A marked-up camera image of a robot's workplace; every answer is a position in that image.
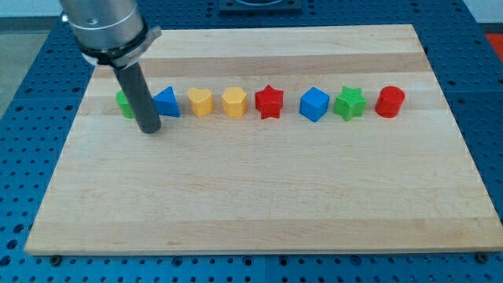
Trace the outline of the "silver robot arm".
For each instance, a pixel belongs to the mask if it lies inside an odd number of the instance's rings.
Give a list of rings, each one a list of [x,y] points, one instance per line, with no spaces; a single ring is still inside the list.
[[[136,0],[61,0],[64,19],[84,58],[94,65],[129,68],[162,35],[151,28]]]

